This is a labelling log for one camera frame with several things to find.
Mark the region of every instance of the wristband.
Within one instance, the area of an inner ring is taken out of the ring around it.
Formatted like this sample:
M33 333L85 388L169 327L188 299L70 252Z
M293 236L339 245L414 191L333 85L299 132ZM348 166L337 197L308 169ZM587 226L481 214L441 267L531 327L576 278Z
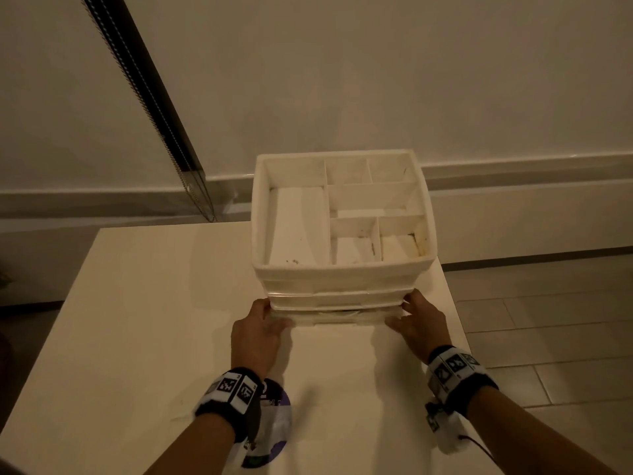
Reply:
M235 431L235 443L254 441L259 430L263 383L248 368L232 368L211 383L196 407L195 416L217 414Z
M468 403L481 387L499 389L486 369L467 351L444 345L432 351L429 358L427 383L449 414L466 416Z

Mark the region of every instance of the table top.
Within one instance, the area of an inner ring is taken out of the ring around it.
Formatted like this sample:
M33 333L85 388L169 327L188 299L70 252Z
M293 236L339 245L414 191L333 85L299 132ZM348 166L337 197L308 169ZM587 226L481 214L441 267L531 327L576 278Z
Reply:
M249 222L102 229L0 435L0 457L38 475L146 470L228 369L233 322L265 295L250 233ZM439 261L416 287L468 348ZM422 366L387 327L295 327L270 378L290 399L292 436L256 472L496 472L475 447L439 453Z

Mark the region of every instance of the white wall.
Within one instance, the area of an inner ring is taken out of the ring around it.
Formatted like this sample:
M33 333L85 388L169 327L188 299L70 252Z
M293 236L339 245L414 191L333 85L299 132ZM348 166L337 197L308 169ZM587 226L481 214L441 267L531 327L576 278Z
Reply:
M0 0L0 192L181 187L80 0Z
M633 149L633 0L126 0L207 175Z

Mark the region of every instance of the wire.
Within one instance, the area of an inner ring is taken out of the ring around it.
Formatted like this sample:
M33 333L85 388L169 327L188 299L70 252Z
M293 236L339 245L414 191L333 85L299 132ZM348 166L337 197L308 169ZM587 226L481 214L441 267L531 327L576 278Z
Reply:
M475 444L475 445L477 445L479 448L481 448L481 449L482 449L482 451L483 451L486 455L488 455L488 457L489 457L489 458L493 461L493 463L494 463L495 465L499 466L499 464L496 462L495 458L494 458L494 457L490 454L490 452L488 452L488 450L486 450L486 449L484 448L484 446L483 446L481 443L479 443L477 440L475 440L475 439L474 439L474 438L472 438L472 437L469 437L468 435L459 435L457 438L459 438L460 440L470 440L472 443L474 443L474 444Z

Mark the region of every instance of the purple sticker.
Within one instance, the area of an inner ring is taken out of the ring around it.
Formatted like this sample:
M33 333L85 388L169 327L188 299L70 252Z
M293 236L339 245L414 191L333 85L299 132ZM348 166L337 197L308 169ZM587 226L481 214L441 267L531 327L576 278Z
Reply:
M290 399L274 380L264 380L264 392L259 400L261 422L255 442L251 443L242 468L259 468L271 463L286 446L292 427Z

